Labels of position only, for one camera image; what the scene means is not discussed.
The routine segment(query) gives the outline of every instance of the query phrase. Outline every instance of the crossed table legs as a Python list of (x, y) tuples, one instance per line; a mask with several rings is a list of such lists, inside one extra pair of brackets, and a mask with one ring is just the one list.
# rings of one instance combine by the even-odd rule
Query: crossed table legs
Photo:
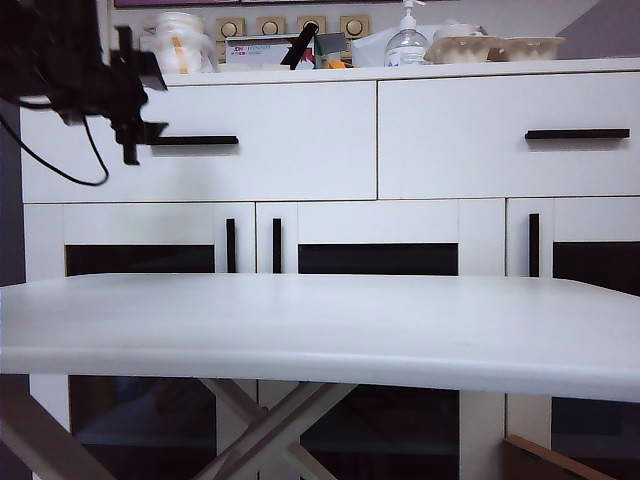
[[(336, 480), (297, 442), (355, 385), (300, 383), (267, 411), (231, 380), (201, 379), (228, 403), (247, 430), (193, 480), (227, 480), (258, 471), (282, 454), (306, 480)], [(0, 376), (0, 438), (42, 480), (115, 480), (10, 376)]]

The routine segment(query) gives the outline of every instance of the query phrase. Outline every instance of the clear plastic bottle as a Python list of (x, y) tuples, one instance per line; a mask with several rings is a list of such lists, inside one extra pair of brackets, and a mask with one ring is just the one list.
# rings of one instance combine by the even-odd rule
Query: clear plastic bottle
[(403, 0), (406, 15), (400, 21), (400, 32), (396, 33), (385, 50), (384, 64), (387, 67), (402, 65), (423, 65), (429, 48), (429, 41), (416, 31), (416, 19), (411, 16), (413, 4), (424, 5), (418, 0)]

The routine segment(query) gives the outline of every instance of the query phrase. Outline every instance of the dark glass panel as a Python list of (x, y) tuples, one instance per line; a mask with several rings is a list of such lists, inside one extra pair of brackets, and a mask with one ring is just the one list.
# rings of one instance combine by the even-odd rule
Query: dark glass panel
[[(213, 273), (213, 245), (67, 245), (67, 275)], [(118, 480), (188, 480), (216, 455), (196, 379), (71, 376), (71, 430)]]
[(455, 243), (299, 245), (299, 273), (457, 275)]
[[(300, 273), (457, 275), (457, 244), (299, 245)], [(457, 391), (360, 385), (302, 437), (341, 480), (458, 478)]]
[[(640, 242), (554, 243), (553, 276), (640, 296)], [(640, 478), (640, 404), (554, 398), (551, 432), (554, 450), (620, 480)]]

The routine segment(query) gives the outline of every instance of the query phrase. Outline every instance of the cardboard box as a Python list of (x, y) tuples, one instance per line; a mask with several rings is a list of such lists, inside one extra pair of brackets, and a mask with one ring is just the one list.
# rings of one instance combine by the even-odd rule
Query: cardboard box
[[(227, 63), (249, 65), (280, 64), (298, 35), (256, 35), (247, 37), (228, 37), (226, 42)], [(306, 54), (300, 60), (297, 70), (314, 68), (313, 41), (309, 43)]]

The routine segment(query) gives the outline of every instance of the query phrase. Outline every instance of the black drawer handle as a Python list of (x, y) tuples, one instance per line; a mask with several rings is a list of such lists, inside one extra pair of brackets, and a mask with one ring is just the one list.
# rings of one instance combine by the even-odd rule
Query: black drawer handle
[(527, 140), (583, 140), (583, 139), (623, 139), (629, 138), (628, 128), (586, 128), (578, 130), (529, 130)]
[(238, 273), (236, 268), (236, 221), (227, 218), (227, 272)]
[(282, 219), (273, 219), (273, 273), (282, 273)]
[(540, 214), (529, 214), (529, 276), (540, 276)]
[(237, 145), (238, 137), (233, 135), (193, 136), (193, 137), (159, 137), (149, 145)]

